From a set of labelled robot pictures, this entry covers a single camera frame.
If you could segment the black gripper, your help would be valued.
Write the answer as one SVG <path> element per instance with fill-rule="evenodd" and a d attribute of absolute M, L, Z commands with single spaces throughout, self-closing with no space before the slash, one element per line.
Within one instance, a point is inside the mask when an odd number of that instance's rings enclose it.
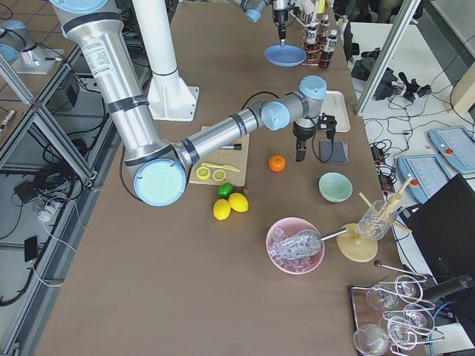
<path fill-rule="evenodd" d="M 289 17 L 289 5 L 285 0 L 273 1 L 273 21 L 278 29 L 278 37 L 281 47 L 286 45 L 286 22 Z"/>
<path fill-rule="evenodd" d="M 296 138 L 296 153 L 295 153 L 295 161 L 302 162 L 305 159 L 307 153 L 307 141 L 311 140 L 311 148 L 312 152 L 315 155 L 315 158 L 320 162 L 329 162 L 331 155 L 334 149 L 334 141 L 335 141 L 335 134 L 336 134 L 336 125 L 337 121 L 334 116 L 327 115 L 325 113 L 321 113 L 318 116 L 314 117 L 304 117 L 305 120 L 310 121 L 310 127 L 304 128 L 298 125 L 296 122 L 293 123 L 292 132 Z M 322 159 L 319 155 L 317 155 L 314 146 L 314 140 L 316 133 L 318 131 L 323 131 L 326 133 L 327 138 L 330 140 L 330 152 L 328 153 L 325 159 Z"/>

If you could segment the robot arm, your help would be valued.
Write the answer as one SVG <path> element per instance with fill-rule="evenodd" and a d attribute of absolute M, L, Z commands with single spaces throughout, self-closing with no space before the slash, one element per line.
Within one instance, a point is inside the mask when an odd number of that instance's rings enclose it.
<path fill-rule="evenodd" d="M 76 42 L 85 57 L 106 108 L 125 147 L 124 163 L 134 181 L 137 198 L 151 206 L 176 202 L 186 189 L 186 169 L 201 157 L 264 125 L 272 131 L 289 123 L 302 125 L 321 113 L 327 83 L 319 76 L 306 76 L 299 88 L 281 99 L 251 104 L 223 121 L 182 139 L 164 140 L 155 125 L 160 110 L 190 108 L 195 96 L 177 73 L 174 45 L 166 15 L 160 4 L 146 10 L 139 1 L 134 9 L 142 26 L 157 22 L 164 32 L 150 60 L 163 54 L 170 72 L 155 74 L 151 94 L 145 95 L 122 36 L 123 23 L 114 1 L 53 1 L 62 31 Z"/>
<path fill-rule="evenodd" d="M 296 1 L 287 0 L 230 0 L 229 3 L 240 8 L 250 22 L 258 22 L 269 5 L 272 6 L 272 21 L 277 27 L 280 46 L 286 44 L 286 22 L 296 10 Z"/>

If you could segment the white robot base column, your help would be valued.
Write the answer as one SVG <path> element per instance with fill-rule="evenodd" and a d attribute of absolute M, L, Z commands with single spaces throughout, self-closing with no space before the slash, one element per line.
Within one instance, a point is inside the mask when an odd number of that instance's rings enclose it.
<path fill-rule="evenodd" d="M 191 122 L 200 89 L 180 77 L 164 1 L 133 2 L 152 72 L 149 108 L 156 120 Z"/>

